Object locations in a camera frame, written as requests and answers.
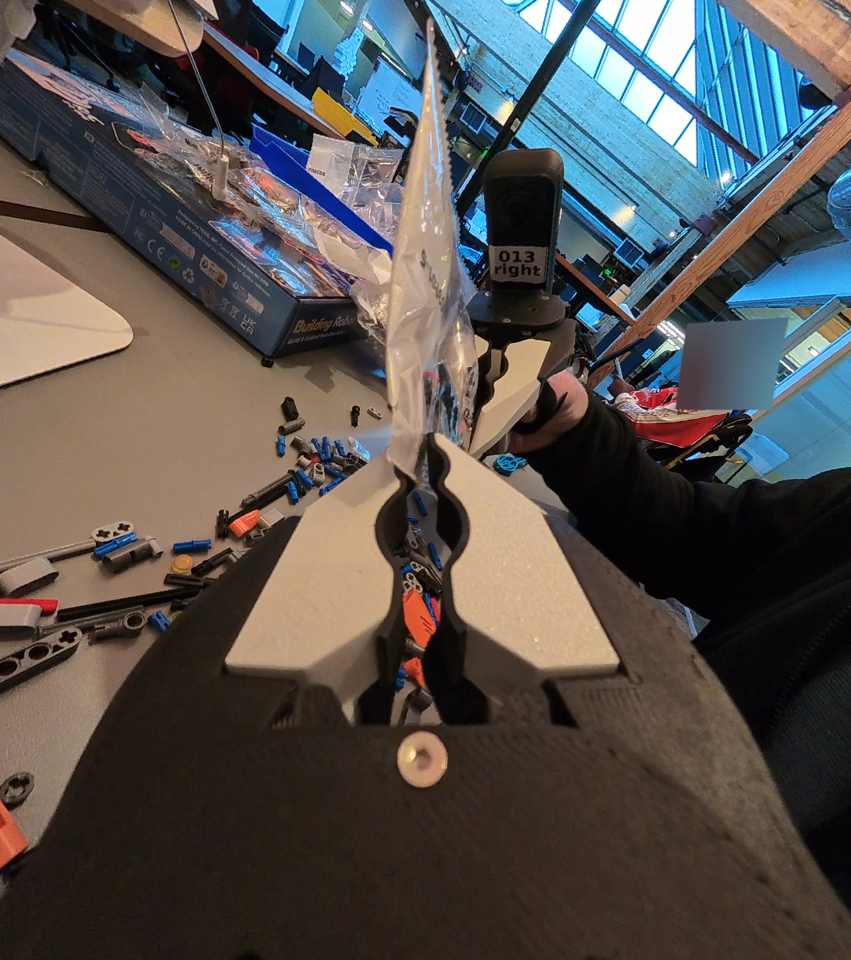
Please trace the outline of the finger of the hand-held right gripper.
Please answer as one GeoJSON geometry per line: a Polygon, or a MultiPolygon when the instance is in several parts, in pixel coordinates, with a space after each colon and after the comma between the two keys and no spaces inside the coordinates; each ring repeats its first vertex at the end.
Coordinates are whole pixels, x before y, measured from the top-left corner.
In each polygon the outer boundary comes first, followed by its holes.
{"type": "Polygon", "coordinates": [[[540,373],[548,356],[546,341],[511,342],[503,349],[491,348],[489,374],[477,395],[470,440],[470,456],[480,458],[494,448],[527,414],[539,397],[540,373]]]}
{"type": "Polygon", "coordinates": [[[475,334],[473,337],[476,360],[468,371],[468,422],[475,425],[483,407],[490,402],[494,394],[494,384],[490,380],[492,359],[489,343],[475,334]]]}

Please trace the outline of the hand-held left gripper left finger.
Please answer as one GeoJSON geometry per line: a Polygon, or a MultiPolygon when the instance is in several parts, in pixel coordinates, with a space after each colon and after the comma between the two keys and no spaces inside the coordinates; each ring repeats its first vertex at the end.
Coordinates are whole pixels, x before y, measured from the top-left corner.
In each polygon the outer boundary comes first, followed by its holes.
{"type": "Polygon", "coordinates": [[[412,486],[381,454],[299,518],[226,656],[229,673],[327,687],[360,722],[391,722],[412,486]]]}

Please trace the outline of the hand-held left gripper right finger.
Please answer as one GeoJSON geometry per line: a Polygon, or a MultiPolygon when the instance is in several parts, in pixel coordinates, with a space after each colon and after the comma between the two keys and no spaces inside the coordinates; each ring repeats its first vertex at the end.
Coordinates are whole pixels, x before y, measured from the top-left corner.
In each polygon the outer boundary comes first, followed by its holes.
{"type": "Polygon", "coordinates": [[[491,702],[614,676],[621,659],[541,509],[442,435],[425,439],[443,561],[425,679],[444,724],[491,702]]]}

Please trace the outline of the small bag of brick parts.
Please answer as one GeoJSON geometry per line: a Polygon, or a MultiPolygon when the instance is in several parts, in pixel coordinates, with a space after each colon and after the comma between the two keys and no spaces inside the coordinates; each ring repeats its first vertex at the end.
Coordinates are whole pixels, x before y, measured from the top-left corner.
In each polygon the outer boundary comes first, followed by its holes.
{"type": "Polygon", "coordinates": [[[392,432],[386,455],[411,479],[425,438],[443,434],[466,448],[479,383],[467,298],[476,292],[459,254],[446,114],[435,27],[427,19],[419,124],[404,182],[386,324],[392,432]]]}

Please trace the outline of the pile of brick parts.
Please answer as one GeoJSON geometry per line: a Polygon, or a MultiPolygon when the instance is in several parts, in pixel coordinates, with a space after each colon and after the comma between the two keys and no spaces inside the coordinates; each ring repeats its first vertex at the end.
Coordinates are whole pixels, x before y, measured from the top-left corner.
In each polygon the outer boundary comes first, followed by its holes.
{"type": "MultiPolygon", "coordinates": [[[[324,496],[340,486],[348,475],[370,462],[368,450],[354,437],[348,438],[348,450],[339,440],[335,441],[334,447],[337,459],[333,457],[328,462],[320,461],[318,455],[312,456],[315,450],[310,450],[310,455],[303,454],[303,463],[312,470],[312,474],[300,468],[288,471],[255,495],[247,496],[235,514],[230,515],[228,510],[219,510],[216,536],[225,537],[229,532],[238,539],[251,537],[252,534],[264,536],[267,530],[284,516],[276,509],[263,512],[261,508],[285,494],[288,494],[290,503],[298,503],[300,495],[304,496],[311,489],[317,489],[320,496],[324,496]]],[[[193,569],[193,555],[207,553],[212,548],[213,542],[208,538],[174,543],[171,553],[175,558],[171,573],[166,576],[167,585],[170,585],[168,589],[103,602],[104,606],[101,603],[99,606],[93,604],[96,611],[73,612],[69,615],[74,619],[71,627],[67,625],[66,614],[63,612],[59,620],[53,621],[46,631],[51,639],[45,640],[37,639],[41,632],[40,621],[42,616],[55,614],[58,601],[48,598],[22,598],[35,594],[57,579],[59,570],[53,565],[54,560],[90,554],[94,555],[102,570],[119,573],[136,564],[161,557],[164,549],[158,545],[155,537],[139,536],[132,524],[122,522],[107,525],[81,542],[34,556],[1,561],[0,604],[24,604],[28,610],[16,614],[18,619],[13,619],[11,613],[2,612],[0,632],[19,631],[32,639],[29,640],[30,645],[27,648],[8,654],[0,663],[0,692],[38,675],[43,669],[63,663],[72,656],[83,631],[89,632],[90,637],[98,631],[96,636],[100,636],[100,639],[107,635],[135,638],[142,632],[146,622],[152,624],[157,631],[167,630],[170,621],[161,610],[146,617],[144,609],[174,606],[174,601],[194,598],[212,582],[208,579],[210,571],[241,559],[235,549],[228,547],[213,557],[202,560],[193,569]]],[[[409,643],[415,647],[414,651],[403,654],[402,662],[405,663],[410,658],[419,657],[421,650],[429,643],[438,625],[439,604],[435,598],[431,598],[427,587],[419,578],[420,573],[432,574],[436,571],[432,570],[428,563],[422,566],[415,558],[409,562],[403,560],[403,564],[401,573],[404,622],[410,631],[409,643]]],[[[27,847],[24,834],[9,813],[12,804],[11,798],[0,798],[0,870],[27,847]]]]}

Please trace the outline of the person's right forearm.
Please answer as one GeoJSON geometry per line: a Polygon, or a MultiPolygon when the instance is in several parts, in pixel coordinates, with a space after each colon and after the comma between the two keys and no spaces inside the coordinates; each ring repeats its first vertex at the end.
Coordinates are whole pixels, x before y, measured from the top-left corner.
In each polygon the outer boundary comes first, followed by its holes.
{"type": "Polygon", "coordinates": [[[587,540],[649,594],[707,618],[711,633],[851,622],[851,467],[693,483],[654,462],[625,416],[592,396],[571,431],[523,457],[587,540]]]}

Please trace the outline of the grey desk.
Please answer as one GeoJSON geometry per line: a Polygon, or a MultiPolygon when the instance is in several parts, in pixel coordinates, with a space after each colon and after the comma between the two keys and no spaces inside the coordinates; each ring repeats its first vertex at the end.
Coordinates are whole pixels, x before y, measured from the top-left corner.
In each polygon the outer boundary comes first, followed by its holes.
{"type": "MultiPolygon", "coordinates": [[[[168,548],[274,476],[282,394],[345,423],[371,398],[347,373],[260,368],[104,225],[40,222],[58,198],[0,142],[0,237],[131,326],[129,346],[0,389],[0,558],[132,522],[168,548]]],[[[0,871],[0,958],[558,957],[543,854],[510,856],[495,761],[530,728],[451,737],[437,799],[396,771],[400,730],[328,713],[273,728],[287,683],[224,660],[273,561],[240,561],[159,637],[106,640],[0,693],[0,781],[35,776],[14,813],[31,849],[0,871]]]]}

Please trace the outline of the far wooden desk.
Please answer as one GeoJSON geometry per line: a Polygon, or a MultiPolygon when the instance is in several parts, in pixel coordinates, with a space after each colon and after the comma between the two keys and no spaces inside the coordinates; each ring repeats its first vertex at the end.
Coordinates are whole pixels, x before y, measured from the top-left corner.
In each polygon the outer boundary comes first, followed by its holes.
{"type": "Polygon", "coordinates": [[[247,54],[208,21],[203,22],[203,42],[236,70],[263,96],[296,116],[321,136],[345,139],[345,136],[320,117],[312,102],[289,83],[247,54]]]}

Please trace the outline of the person's right hand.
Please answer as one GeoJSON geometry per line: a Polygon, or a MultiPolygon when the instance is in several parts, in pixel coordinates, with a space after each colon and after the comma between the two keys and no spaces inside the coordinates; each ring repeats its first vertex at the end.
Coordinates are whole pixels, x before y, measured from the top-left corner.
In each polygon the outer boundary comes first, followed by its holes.
{"type": "Polygon", "coordinates": [[[588,406],[588,390],[570,368],[553,374],[512,427],[507,452],[526,456],[554,445],[582,421],[588,406]]]}

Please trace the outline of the white board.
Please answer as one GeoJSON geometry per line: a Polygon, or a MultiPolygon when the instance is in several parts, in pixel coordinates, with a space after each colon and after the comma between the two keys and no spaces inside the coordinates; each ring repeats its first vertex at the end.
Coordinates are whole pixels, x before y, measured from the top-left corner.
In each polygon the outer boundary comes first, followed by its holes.
{"type": "Polygon", "coordinates": [[[422,93],[380,57],[374,64],[369,80],[359,92],[354,113],[381,132],[392,109],[419,117],[421,103],[422,93]]]}

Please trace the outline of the yellow bin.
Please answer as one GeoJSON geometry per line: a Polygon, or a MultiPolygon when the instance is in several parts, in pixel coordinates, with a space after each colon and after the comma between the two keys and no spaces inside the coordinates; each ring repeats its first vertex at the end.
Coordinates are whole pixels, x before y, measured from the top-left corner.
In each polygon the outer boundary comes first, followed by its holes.
{"type": "Polygon", "coordinates": [[[323,89],[316,89],[311,102],[314,114],[342,138],[354,143],[367,143],[372,147],[380,145],[380,139],[374,130],[323,89]]]}

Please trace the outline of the wooden pillar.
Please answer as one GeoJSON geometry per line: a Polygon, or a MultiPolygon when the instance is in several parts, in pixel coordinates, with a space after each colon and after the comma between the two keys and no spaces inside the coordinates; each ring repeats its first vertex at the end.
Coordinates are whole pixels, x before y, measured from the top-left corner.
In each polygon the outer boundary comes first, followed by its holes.
{"type": "Polygon", "coordinates": [[[837,152],[851,141],[851,100],[842,105],[794,158],[712,239],[698,257],[648,305],[611,352],[648,336],[750,239],[837,152]]]}

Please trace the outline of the dark blue toy set box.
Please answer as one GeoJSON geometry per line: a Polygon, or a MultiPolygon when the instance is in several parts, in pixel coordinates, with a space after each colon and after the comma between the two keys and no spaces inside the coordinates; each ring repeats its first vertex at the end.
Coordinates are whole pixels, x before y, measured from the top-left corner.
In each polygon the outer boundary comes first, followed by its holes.
{"type": "Polygon", "coordinates": [[[350,293],[288,293],[130,160],[113,124],[154,101],[169,115],[148,88],[113,92],[12,50],[0,67],[0,138],[262,354],[363,338],[350,293]]]}

